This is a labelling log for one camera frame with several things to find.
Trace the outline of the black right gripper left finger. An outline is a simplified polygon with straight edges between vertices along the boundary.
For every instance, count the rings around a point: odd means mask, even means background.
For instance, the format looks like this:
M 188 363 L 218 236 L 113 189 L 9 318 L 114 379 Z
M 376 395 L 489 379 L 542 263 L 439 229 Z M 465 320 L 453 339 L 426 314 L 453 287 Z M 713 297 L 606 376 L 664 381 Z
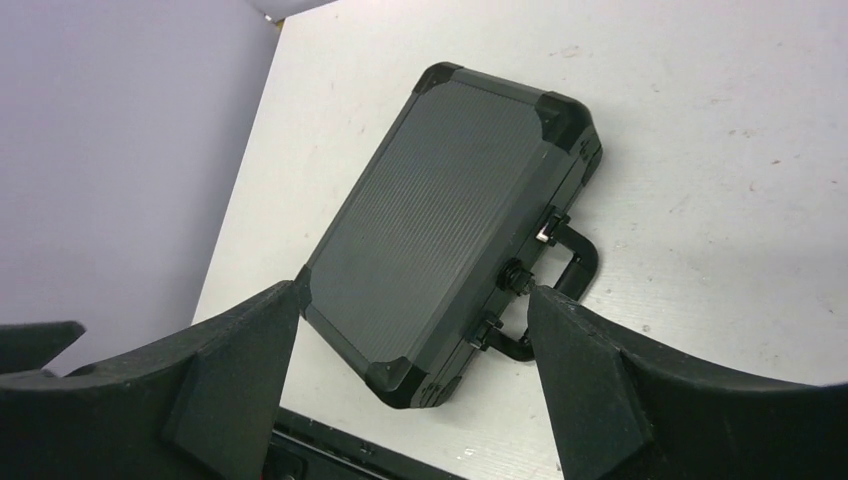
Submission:
M 5 479 L 258 479 L 299 319 L 279 282 L 59 376 L 1 374 Z

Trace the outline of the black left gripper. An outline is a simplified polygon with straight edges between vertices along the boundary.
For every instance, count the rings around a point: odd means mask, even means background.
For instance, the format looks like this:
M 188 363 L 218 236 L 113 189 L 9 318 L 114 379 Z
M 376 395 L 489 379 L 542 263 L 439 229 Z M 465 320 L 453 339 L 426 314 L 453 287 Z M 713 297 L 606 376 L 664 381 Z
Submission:
M 76 321 L 1 326 L 1 374 L 40 370 L 86 329 Z

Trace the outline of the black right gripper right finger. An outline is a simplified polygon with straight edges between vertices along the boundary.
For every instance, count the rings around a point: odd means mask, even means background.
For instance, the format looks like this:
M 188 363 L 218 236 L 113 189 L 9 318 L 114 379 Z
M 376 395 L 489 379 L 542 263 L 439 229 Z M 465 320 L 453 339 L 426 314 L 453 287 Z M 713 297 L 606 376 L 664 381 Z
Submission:
M 548 287 L 528 323 L 568 479 L 843 479 L 847 388 L 724 367 Z

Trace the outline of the black poker set case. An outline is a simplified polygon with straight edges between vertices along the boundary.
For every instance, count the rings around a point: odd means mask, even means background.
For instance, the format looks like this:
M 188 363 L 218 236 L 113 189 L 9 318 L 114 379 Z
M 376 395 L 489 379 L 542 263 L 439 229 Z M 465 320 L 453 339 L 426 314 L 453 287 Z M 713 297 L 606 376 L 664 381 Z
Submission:
M 571 253 L 558 291 L 593 282 L 568 211 L 602 156 L 580 101 L 429 66 L 301 269 L 303 317 L 395 409 L 443 404 L 479 351 L 533 360 L 502 313 L 550 246 Z

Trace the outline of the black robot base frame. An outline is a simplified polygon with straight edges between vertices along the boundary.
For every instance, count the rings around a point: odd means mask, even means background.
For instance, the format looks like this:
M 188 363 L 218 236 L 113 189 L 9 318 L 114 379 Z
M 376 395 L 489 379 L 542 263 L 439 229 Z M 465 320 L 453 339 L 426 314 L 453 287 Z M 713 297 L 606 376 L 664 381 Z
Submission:
M 280 407 L 261 478 L 456 479 L 456 474 Z

